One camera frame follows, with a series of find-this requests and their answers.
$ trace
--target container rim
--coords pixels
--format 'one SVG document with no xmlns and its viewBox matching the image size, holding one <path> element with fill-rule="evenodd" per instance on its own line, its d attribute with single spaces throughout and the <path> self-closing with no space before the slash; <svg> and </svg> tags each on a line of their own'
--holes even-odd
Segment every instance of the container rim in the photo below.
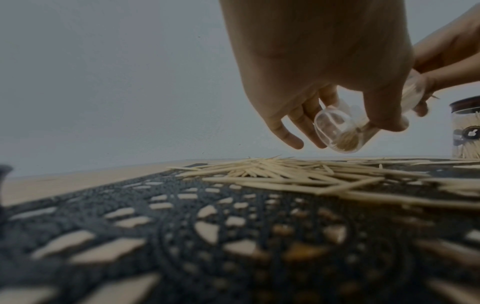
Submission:
<svg viewBox="0 0 480 304">
<path fill-rule="evenodd" d="M 461 111 L 461 110 L 478 108 L 480 107 L 480 95 L 455 101 L 450 104 L 450 107 L 451 107 L 452 113 Z"/>
</svg>

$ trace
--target pinky finger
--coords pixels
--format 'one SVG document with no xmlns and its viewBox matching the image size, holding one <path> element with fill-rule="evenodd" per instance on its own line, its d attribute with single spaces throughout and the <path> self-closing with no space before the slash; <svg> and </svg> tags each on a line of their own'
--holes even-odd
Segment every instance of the pinky finger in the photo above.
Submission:
<svg viewBox="0 0 480 304">
<path fill-rule="evenodd" d="M 289 130 L 284 126 L 281 120 L 276 121 L 265 121 L 266 125 L 272 133 L 280 138 L 284 143 L 291 146 L 294 149 L 301 149 L 304 147 L 304 142 L 297 136 L 290 133 Z"/>
</svg>

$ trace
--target jar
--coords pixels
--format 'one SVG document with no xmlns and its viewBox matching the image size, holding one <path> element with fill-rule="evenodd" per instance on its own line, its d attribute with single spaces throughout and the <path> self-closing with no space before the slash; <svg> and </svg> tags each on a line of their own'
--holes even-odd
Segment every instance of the jar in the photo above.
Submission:
<svg viewBox="0 0 480 304">
<path fill-rule="evenodd" d="M 453 158 L 480 158 L 480 96 L 450 104 Z"/>
</svg>

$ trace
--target wall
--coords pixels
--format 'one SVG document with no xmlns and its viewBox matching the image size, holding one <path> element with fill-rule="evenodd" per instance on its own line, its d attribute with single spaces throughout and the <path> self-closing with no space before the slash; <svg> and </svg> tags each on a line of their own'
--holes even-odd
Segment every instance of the wall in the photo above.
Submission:
<svg viewBox="0 0 480 304">
<path fill-rule="evenodd" d="M 475 2 L 407 0 L 413 42 Z M 243 93 L 217 1 L 3 0 L 0 37 L 0 161 L 15 176 L 335 156 L 310 143 L 294 151 L 266 129 Z M 449 155 L 448 104 L 479 91 L 439 93 L 428 117 L 356 156 Z"/>
</svg>

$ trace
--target clear plastic container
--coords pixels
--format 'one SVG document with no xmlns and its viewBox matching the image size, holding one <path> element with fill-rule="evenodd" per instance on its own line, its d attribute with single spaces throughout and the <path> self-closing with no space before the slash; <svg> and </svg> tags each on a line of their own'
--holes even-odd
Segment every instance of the clear plastic container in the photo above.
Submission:
<svg viewBox="0 0 480 304">
<path fill-rule="evenodd" d="M 411 70 L 401 98 L 401 110 L 413 109 L 424 96 L 425 86 L 420 74 Z M 358 106 L 349 106 L 343 101 L 321 110 L 314 119 L 320 139 L 340 153 L 354 153 L 360 150 L 378 131 L 369 122 L 366 113 Z"/>
<path fill-rule="evenodd" d="M 480 158 L 480 96 L 450 104 L 453 158 Z"/>
</svg>

